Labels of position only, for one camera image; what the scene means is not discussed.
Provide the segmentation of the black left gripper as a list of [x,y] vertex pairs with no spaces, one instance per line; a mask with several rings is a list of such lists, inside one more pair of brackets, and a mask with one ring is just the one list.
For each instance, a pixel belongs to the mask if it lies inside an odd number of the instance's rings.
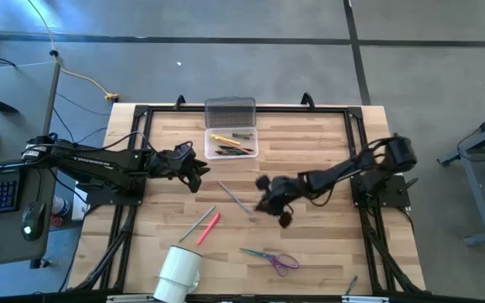
[[195,157],[187,156],[184,159],[174,160],[178,155],[173,150],[164,150],[153,154],[149,160],[148,175],[150,178],[178,178],[189,187],[191,193],[197,193],[202,183],[201,176],[210,169],[206,162]]

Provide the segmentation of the yellow marker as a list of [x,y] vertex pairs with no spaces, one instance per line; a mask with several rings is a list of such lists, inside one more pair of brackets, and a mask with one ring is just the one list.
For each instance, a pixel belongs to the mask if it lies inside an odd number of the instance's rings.
[[218,136],[218,135],[215,135],[215,134],[209,134],[209,137],[211,139],[221,141],[221,142],[226,143],[228,145],[232,145],[232,146],[240,146],[241,145],[241,143],[239,141],[227,139],[226,137]]

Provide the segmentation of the blue-grey pencil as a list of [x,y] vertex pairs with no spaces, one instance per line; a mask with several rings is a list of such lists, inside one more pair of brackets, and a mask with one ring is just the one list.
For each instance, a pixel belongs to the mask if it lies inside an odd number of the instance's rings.
[[253,212],[221,181],[217,183],[222,187],[222,189],[233,198],[233,200],[249,215],[251,216]]

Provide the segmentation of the green-grey pencil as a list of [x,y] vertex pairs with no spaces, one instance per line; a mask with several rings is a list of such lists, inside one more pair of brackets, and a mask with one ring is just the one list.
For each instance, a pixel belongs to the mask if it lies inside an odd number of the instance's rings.
[[216,208],[215,205],[211,206],[178,240],[181,243],[200,223]]

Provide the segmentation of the pink marker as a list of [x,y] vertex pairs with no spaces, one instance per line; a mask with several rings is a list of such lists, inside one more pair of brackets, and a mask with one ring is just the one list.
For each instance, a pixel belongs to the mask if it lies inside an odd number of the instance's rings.
[[199,239],[198,239],[198,241],[196,243],[198,246],[205,240],[205,238],[207,237],[207,235],[211,232],[211,230],[216,225],[216,223],[220,220],[220,218],[221,218],[221,214],[220,213],[217,213],[213,217],[213,219],[211,220],[211,222],[209,223],[209,225],[206,227],[206,229],[200,235],[200,237],[199,237]]

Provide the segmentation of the clear plastic supply box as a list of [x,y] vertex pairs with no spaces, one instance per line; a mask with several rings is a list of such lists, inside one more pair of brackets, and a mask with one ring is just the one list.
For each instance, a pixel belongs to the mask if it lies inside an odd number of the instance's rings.
[[[209,160],[232,160],[255,158],[258,155],[258,131],[256,128],[256,102],[250,97],[210,98],[205,101],[205,147],[204,154]],[[234,138],[232,133],[252,133],[249,140]],[[209,134],[239,141],[241,147],[254,151],[247,154],[243,151],[237,156],[220,156],[215,151],[218,146],[228,146],[211,139]]]

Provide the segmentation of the white box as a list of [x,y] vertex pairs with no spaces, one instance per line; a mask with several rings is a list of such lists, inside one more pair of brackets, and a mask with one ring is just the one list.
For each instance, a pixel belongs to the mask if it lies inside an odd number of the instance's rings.
[[72,220],[82,221],[89,209],[89,205],[85,203],[88,194],[81,189],[75,188],[75,194],[72,201]]

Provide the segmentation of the white mug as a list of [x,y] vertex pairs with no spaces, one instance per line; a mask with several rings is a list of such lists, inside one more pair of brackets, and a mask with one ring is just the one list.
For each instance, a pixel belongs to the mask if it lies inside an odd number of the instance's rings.
[[164,303],[184,303],[197,288],[202,256],[189,249],[171,246],[159,271],[153,298]]

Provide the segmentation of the white bottle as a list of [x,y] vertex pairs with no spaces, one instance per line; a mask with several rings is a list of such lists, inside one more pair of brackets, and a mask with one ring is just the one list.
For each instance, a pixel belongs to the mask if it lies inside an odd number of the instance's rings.
[[66,199],[63,199],[57,195],[53,197],[51,213],[57,216],[65,216],[71,209],[71,204]]

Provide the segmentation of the black computer mouse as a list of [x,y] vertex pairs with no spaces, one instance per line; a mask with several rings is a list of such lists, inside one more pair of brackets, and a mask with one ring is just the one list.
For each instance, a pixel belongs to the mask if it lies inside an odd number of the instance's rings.
[[21,232],[26,241],[40,238],[45,224],[45,203],[31,203],[26,206],[21,218]]

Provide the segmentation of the grey metal table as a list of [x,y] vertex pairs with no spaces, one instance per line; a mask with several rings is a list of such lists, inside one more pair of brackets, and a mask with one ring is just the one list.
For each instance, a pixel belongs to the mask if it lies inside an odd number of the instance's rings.
[[467,246],[483,244],[485,243],[485,199],[482,185],[477,180],[472,164],[485,162],[485,120],[471,134],[459,140],[453,152],[437,159],[442,167],[448,167],[454,161],[460,161],[464,167],[467,182],[484,227],[483,233],[466,237],[464,242]]

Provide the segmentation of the grey desk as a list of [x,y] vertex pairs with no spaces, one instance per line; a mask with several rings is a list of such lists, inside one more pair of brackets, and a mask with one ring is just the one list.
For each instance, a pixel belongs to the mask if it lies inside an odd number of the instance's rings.
[[[0,111],[0,166],[11,163],[20,170],[18,209],[0,213],[0,264],[29,261],[45,255],[55,180],[46,169],[21,166],[26,142],[46,135],[50,129],[58,70],[53,63],[0,67],[0,101],[14,107],[13,114]],[[24,238],[21,218],[30,204],[45,205],[41,236]]]

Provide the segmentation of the purple-handled scissors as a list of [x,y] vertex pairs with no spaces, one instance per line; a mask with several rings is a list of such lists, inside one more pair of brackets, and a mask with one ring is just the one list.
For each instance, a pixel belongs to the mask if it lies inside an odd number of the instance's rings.
[[285,277],[290,269],[297,269],[300,267],[299,262],[295,258],[285,253],[271,254],[246,248],[240,248],[240,251],[253,255],[254,257],[268,260],[280,277]]

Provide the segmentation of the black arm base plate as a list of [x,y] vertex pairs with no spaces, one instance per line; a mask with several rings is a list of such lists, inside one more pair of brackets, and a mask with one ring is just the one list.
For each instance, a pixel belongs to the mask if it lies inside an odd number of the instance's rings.
[[363,175],[354,176],[350,179],[354,206],[410,208],[408,189],[417,182],[418,178],[407,181],[398,174],[379,181]]
[[145,190],[143,182],[133,185],[130,189],[120,189],[104,183],[89,184],[78,183],[77,188],[84,191],[88,197],[86,203],[89,205],[139,205],[142,202]]

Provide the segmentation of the silver metal bracket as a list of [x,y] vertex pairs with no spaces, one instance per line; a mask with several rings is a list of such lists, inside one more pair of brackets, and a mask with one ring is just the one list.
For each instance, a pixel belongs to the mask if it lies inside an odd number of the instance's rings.
[[154,302],[155,299],[151,295],[109,295],[105,303],[146,303]]
[[343,295],[342,303],[390,303],[390,301],[388,297]]

